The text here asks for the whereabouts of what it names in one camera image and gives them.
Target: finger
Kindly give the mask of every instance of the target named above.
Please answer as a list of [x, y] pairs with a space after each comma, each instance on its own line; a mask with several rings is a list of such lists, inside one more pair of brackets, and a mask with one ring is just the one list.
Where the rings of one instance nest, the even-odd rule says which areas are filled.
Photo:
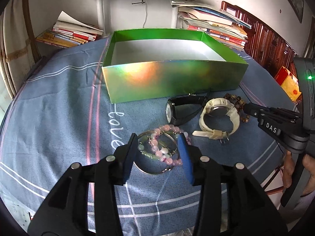
[[294, 161], [292, 159], [291, 152], [287, 151], [287, 154], [284, 158], [283, 171], [286, 171], [288, 175], [292, 176], [294, 172]]
[[315, 190], [315, 178], [313, 176], [310, 177], [310, 179], [308, 180], [308, 183], [306, 184], [306, 187], [303, 191], [303, 195], [308, 195], [311, 192], [313, 192]]
[[305, 154], [303, 157], [303, 165], [315, 178], [315, 159], [308, 154]]
[[286, 170], [283, 170], [282, 182], [284, 188], [289, 188], [292, 184], [292, 177]]
[[307, 195], [315, 190], [315, 159], [306, 154], [303, 157], [303, 165], [311, 173], [311, 177], [303, 191], [303, 195]]

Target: watch strap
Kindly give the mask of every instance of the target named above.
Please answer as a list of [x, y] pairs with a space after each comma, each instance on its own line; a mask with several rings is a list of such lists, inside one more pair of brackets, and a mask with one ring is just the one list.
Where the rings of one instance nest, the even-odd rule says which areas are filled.
[[168, 100], [168, 103], [171, 103], [172, 106], [180, 106], [180, 105], [186, 105], [186, 104], [199, 104], [201, 107], [194, 111], [193, 113], [182, 117], [177, 118], [176, 114], [171, 118], [171, 124], [174, 126], [180, 126], [187, 122], [189, 122], [192, 118], [194, 118], [200, 110], [203, 108], [203, 106], [206, 104], [208, 98], [206, 96], [187, 96], [187, 97], [178, 97], [178, 98], [170, 98]]

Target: stack of books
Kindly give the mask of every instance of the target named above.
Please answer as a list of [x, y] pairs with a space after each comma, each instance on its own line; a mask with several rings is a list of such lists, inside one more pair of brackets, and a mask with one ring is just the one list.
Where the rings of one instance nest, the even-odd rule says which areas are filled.
[[251, 25], [206, 4], [172, 1], [172, 6], [179, 7], [178, 17], [182, 19], [183, 29], [203, 31], [228, 47], [244, 50], [247, 33], [240, 26], [251, 29]]
[[95, 41], [102, 34], [102, 30], [81, 23], [62, 11], [54, 26], [36, 37], [36, 40], [60, 48], [70, 48]]

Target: pink bead bracelet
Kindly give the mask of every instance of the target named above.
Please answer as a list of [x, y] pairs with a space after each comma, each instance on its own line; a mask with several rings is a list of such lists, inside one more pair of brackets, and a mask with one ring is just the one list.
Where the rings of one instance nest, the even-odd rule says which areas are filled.
[[176, 127], [172, 124], [166, 124], [164, 126], [154, 129], [154, 133], [151, 134], [151, 137], [149, 138], [149, 144], [152, 146], [152, 152], [155, 153], [155, 156], [159, 157], [159, 160], [161, 162], [165, 162], [167, 165], [173, 166], [182, 165], [181, 159], [173, 160], [171, 158], [172, 155], [170, 155], [170, 151], [167, 148], [158, 148], [158, 137], [163, 134], [163, 132], [167, 132], [168, 134], [172, 133], [176, 139], [178, 138], [178, 133], [184, 133], [188, 145], [191, 145], [188, 133], [184, 132], [179, 127]]

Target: curtain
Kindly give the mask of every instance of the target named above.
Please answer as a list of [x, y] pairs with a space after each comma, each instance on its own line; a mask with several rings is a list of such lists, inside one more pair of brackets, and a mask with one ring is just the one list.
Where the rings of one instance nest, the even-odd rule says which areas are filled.
[[40, 60], [28, 0], [10, 0], [0, 16], [0, 72], [13, 99], [32, 66]]

